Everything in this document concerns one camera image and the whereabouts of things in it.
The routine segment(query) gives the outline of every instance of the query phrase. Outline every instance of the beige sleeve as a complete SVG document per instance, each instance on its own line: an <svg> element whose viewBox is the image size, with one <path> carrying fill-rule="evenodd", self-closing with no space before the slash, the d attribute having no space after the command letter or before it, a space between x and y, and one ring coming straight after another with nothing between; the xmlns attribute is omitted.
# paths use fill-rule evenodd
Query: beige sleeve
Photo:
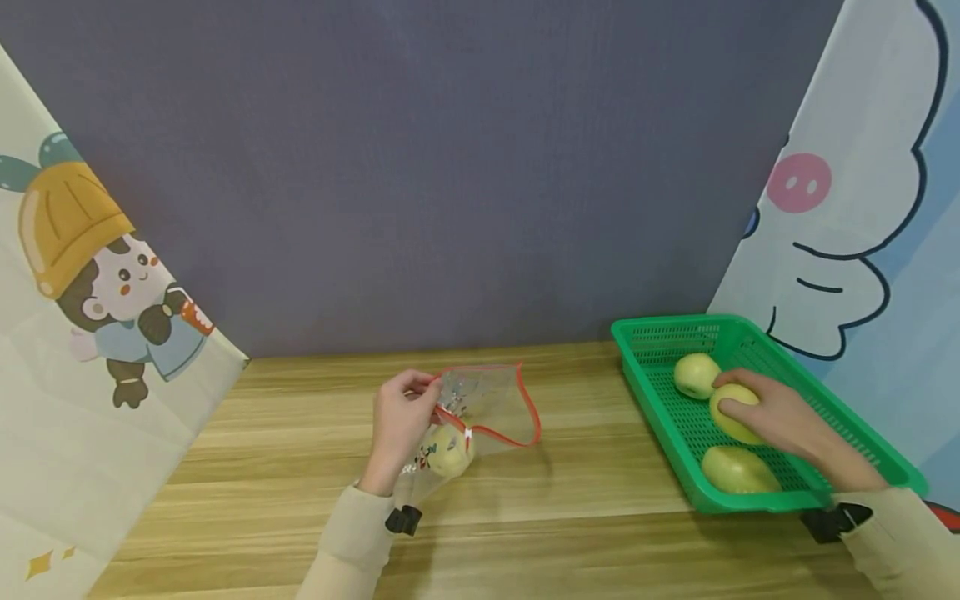
<svg viewBox="0 0 960 600"><path fill-rule="evenodd" d="M885 599L960 598L960 538L912 491L839 493L836 502L874 512L843 536L856 568Z"/></svg>
<svg viewBox="0 0 960 600"><path fill-rule="evenodd" d="M333 507L320 551L310 565L297 600L370 600L380 571L390 559L393 535L384 524L393 498L350 486Z"/></svg>

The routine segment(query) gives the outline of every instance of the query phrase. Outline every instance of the hand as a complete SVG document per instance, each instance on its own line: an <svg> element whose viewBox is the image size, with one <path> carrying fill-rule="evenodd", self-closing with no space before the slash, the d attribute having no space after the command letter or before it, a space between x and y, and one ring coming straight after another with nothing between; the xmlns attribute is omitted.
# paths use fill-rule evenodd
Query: hand
<svg viewBox="0 0 960 600"><path fill-rule="evenodd" d="M70 354L82 363L93 360L97 354L97 338L88 331L70 329Z"/></svg>
<svg viewBox="0 0 960 600"><path fill-rule="evenodd" d="M865 492L888 487L873 465L827 425L796 390L746 369L720 373L714 387L739 383L759 398L754 406L721 398L718 408L750 427L769 445L799 456L830 481L838 492Z"/></svg>
<svg viewBox="0 0 960 600"><path fill-rule="evenodd" d="M380 387L373 399L370 460L357 488L374 495L394 493L403 466L430 426L443 383L433 375L404 371Z"/></svg>

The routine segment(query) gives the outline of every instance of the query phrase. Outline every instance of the green apple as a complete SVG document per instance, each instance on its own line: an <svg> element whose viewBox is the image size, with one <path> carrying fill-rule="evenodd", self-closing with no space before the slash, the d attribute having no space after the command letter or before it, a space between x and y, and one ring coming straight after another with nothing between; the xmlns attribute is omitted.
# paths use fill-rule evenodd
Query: green apple
<svg viewBox="0 0 960 600"><path fill-rule="evenodd" d="M717 424L717 427L720 427L724 433L738 442L753 445L763 444L763 440L751 431L749 427L720 412L720 399L725 397L732 398L737 402L743 402L744 404L759 404L760 398L756 397L756 394L742 385L736 383L722 385L717 388L713 392L713 396L710 397L710 416L713 417L713 422Z"/></svg>
<svg viewBox="0 0 960 600"><path fill-rule="evenodd" d="M720 374L709 354L697 352L677 361L673 368L673 384L684 396L706 400L713 394L713 380Z"/></svg>
<svg viewBox="0 0 960 600"><path fill-rule="evenodd" d="M715 445L704 454L700 468L717 490L726 493L770 493L783 488L767 464L747 448Z"/></svg>
<svg viewBox="0 0 960 600"><path fill-rule="evenodd" d="M476 456L476 444L467 444L464 433L450 424L437 427L425 445L432 449L426 464L444 479L462 475Z"/></svg>

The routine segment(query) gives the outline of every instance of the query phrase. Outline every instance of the white cartoon animal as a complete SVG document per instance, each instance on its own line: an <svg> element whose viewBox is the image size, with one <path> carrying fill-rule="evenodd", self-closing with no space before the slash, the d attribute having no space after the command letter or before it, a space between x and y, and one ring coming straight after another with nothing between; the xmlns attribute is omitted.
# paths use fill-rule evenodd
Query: white cartoon animal
<svg viewBox="0 0 960 600"><path fill-rule="evenodd" d="M780 152L751 230L709 312L748 317L784 346L839 358L844 330L876 317L889 289L868 256L913 216L919 144L940 98L929 7L848 2Z"/></svg>

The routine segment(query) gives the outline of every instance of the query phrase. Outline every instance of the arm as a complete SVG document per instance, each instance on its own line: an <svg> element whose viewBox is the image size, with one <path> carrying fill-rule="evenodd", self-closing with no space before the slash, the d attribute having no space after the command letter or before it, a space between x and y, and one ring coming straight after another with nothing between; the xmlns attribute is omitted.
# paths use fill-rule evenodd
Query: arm
<svg viewBox="0 0 960 600"><path fill-rule="evenodd" d="M837 491L837 504L873 511L841 539L856 569L884 598L960 598L960 540L910 490L891 488L859 452L837 436L810 462Z"/></svg>
<svg viewBox="0 0 960 600"><path fill-rule="evenodd" d="M441 382L403 372L383 384L373 401L373 445L364 474L340 495L297 600L369 600L390 558L386 520L404 463L430 424Z"/></svg>
<svg viewBox="0 0 960 600"><path fill-rule="evenodd" d="M297 600L373 598L394 542L384 526L393 509L392 497L361 492L353 486L344 490L320 537L320 551Z"/></svg>
<svg viewBox="0 0 960 600"><path fill-rule="evenodd" d="M915 493L890 488L834 497L874 512L843 542L884 598L960 598L960 540Z"/></svg>
<svg viewBox="0 0 960 600"><path fill-rule="evenodd" d="M732 382L752 389L760 403L748 406L723 398L721 412L820 470L836 491L838 504L857 504L873 512L842 539L857 570L884 598L960 598L960 543L916 494L891 488L794 390L743 369L721 373L714 386Z"/></svg>

